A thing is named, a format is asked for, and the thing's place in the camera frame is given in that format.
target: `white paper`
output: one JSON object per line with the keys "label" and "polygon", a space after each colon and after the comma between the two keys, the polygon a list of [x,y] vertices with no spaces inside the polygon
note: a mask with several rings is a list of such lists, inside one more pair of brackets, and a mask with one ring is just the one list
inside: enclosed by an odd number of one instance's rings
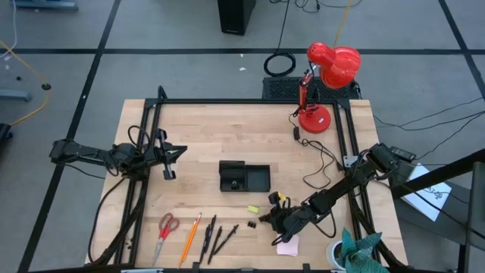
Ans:
{"label": "white paper", "polygon": [[[413,180],[416,177],[427,174],[428,172],[429,171],[426,169],[426,167],[418,163],[418,165],[409,176],[409,180]],[[446,193],[450,193],[451,191],[452,188],[446,183],[439,183],[427,189],[419,190],[416,193],[425,198],[431,204],[441,209],[445,204],[446,199],[448,198],[448,194]],[[436,221],[436,219],[438,218],[438,214],[440,213],[440,211],[427,204],[415,193],[410,193],[401,198],[409,205],[417,209],[419,212],[426,215],[429,219],[431,219],[431,221]]]}

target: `lamp base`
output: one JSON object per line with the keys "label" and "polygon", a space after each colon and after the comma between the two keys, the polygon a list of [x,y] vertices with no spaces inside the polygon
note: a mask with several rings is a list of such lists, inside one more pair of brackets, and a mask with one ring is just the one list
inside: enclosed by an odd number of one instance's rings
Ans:
{"label": "lamp base", "polygon": [[309,133],[325,131],[332,121],[329,111],[322,105],[308,105],[307,110],[298,113],[300,126]]}

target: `orange pencil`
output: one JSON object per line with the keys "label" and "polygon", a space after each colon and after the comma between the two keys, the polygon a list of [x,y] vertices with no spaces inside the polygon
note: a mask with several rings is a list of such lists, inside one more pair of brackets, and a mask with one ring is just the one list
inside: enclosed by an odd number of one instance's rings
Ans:
{"label": "orange pencil", "polygon": [[180,266],[182,265],[182,263],[185,262],[185,258],[187,257],[187,254],[189,253],[190,245],[192,244],[192,239],[194,238],[194,235],[196,235],[197,227],[199,226],[199,221],[200,221],[201,217],[202,217],[202,213],[199,213],[198,218],[194,221],[194,225],[192,226],[192,230],[190,231],[189,240],[187,241],[187,244],[185,245],[185,249],[183,250],[182,257],[180,257],[179,269],[180,269]]}

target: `wooden tabletop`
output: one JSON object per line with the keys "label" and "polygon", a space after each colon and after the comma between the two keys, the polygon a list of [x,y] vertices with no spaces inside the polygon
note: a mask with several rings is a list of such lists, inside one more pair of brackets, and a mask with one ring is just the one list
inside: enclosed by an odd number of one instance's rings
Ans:
{"label": "wooden tabletop", "polygon": [[[143,103],[144,100],[125,101],[115,143],[129,142],[127,129],[130,125],[139,124]],[[378,142],[370,103],[367,100],[351,101],[351,106],[358,147],[369,148]],[[180,226],[164,242],[155,266],[176,268],[193,221],[201,212],[199,228],[182,268],[191,268],[192,262],[199,260],[205,228],[211,218],[217,215],[214,232],[219,226],[223,227],[219,242],[235,224],[239,224],[239,229],[214,256],[210,265],[207,265],[208,253],[205,255],[202,268],[299,269],[303,263],[310,263],[314,269],[330,269],[325,249],[329,243],[341,238],[344,227],[352,232],[346,196],[339,199],[333,207],[337,236],[329,239],[309,224],[299,233],[298,256],[290,257],[277,255],[276,247],[271,246],[276,233],[268,223],[260,223],[258,220],[259,216],[268,213],[271,208],[268,202],[269,193],[222,193],[219,190],[219,161],[244,160],[246,164],[269,164],[271,192],[280,191],[291,197],[293,204],[299,204],[315,192],[303,183],[302,177],[319,169],[320,152],[311,147],[303,147],[293,139],[293,126],[288,122],[288,116],[295,108],[295,105],[163,105],[159,127],[167,131],[167,141],[174,145],[187,145],[189,148],[173,166],[177,173],[176,180],[164,180],[163,165],[151,170],[136,267],[152,266],[158,238],[158,222],[161,216],[171,212],[180,219]],[[331,106],[329,112],[333,120],[324,133],[300,132],[302,138],[322,142],[340,160],[340,147]],[[350,143],[344,115],[343,127],[347,143]],[[328,163],[330,158],[324,156],[324,160]],[[329,166],[326,173],[331,179],[330,186],[343,178],[343,173],[338,172],[335,164]],[[119,179],[108,175],[103,195]],[[315,186],[327,182],[321,173],[308,180]],[[95,258],[120,228],[127,185],[125,182],[117,188],[106,199],[100,211],[92,243]],[[401,262],[407,264],[390,190],[383,185],[370,183],[368,195],[376,231],[383,232],[383,241]],[[248,205],[259,207],[259,214],[249,212]],[[257,222],[256,229],[248,227],[248,221]],[[327,233],[333,232],[330,217],[325,218],[319,226]],[[130,236],[125,243],[124,261],[127,261],[129,247]]]}

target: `pink sticky note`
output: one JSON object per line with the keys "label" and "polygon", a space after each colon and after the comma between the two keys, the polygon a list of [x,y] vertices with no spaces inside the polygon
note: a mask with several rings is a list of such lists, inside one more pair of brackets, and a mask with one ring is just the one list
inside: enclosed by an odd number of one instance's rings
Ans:
{"label": "pink sticky note", "polygon": [[278,243],[276,246],[276,252],[278,255],[288,255],[297,257],[298,255],[298,244],[300,241],[300,236],[293,235],[288,243]]}

